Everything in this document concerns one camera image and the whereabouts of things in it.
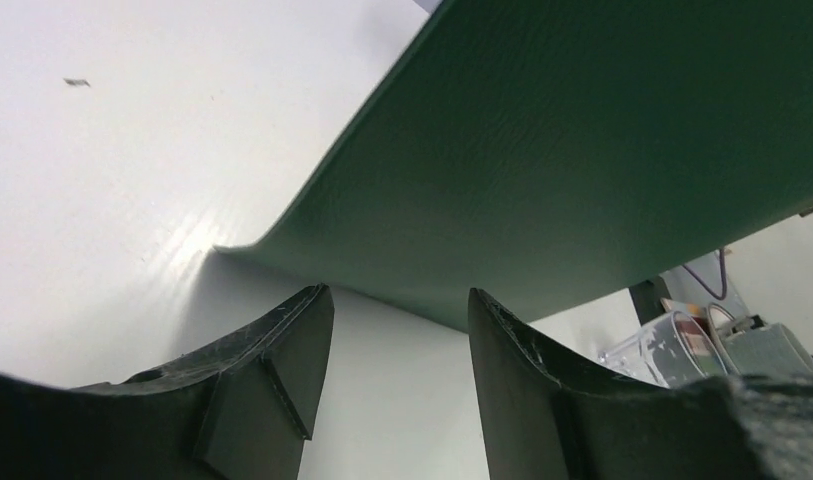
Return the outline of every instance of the white table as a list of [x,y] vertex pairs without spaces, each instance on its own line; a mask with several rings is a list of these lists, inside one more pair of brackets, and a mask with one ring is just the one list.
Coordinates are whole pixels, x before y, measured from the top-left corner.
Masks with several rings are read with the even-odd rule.
[[[310,283],[209,252],[270,227],[426,15],[410,0],[0,0],[0,371],[122,381]],[[300,478],[488,478],[467,337],[335,302]],[[625,292],[536,325],[590,356],[638,327]]]

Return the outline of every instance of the clear plastic cup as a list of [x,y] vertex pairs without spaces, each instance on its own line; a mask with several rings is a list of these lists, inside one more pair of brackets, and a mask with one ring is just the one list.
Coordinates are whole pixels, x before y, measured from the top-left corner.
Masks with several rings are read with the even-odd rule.
[[598,362],[665,388],[727,374],[709,336],[683,312],[669,312],[651,320],[632,337],[598,355]]

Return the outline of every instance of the cable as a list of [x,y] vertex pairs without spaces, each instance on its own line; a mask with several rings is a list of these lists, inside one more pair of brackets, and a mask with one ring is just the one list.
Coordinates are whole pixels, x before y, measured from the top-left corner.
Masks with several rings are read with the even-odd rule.
[[685,268],[686,271],[689,272],[689,275],[691,275],[692,277],[694,277],[695,280],[697,280],[697,282],[700,284],[700,286],[703,287],[703,289],[706,290],[707,293],[712,295],[712,298],[714,298],[716,300],[724,300],[725,298],[727,298],[727,266],[724,264],[724,249],[723,248],[718,249],[718,266],[719,266],[719,269],[721,270],[721,294],[720,295],[713,292],[712,288],[710,288],[710,286],[707,285],[706,282],[704,282],[703,279],[701,279],[700,276],[697,273],[695,273],[694,270],[689,268],[688,265],[683,264],[683,268]]

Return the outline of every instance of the green cloth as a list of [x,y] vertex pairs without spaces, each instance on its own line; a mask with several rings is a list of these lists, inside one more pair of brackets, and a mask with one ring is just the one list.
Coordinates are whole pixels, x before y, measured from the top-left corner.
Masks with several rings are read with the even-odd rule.
[[465,330],[813,204],[813,1],[447,0],[239,255]]

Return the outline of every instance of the purple cable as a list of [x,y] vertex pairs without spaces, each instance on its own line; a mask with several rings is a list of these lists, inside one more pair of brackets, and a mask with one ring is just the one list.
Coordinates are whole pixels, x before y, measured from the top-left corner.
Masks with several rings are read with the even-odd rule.
[[724,264],[724,249],[723,248],[718,249],[718,266],[720,267],[720,270],[721,270],[721,295],[713,292],[712,288],[710,288],[710,286],[707,285],[706,282],[704,282],[700,278],[700,276],[697,273],[695,273],[694,270],[689,268],[688,265],[683,264],[683,268],[685,268],[686,271],[689,272],[689,275],[691,275],[692,277],[694,277],[695,280],[697,280],[697,282],[700,284],[700,286],[703,287],[703,289],[706,290],[707,293],[712,295],[712,298],[714,298],[716,300],[724,300],[725,298],[727,298],[727,267]]

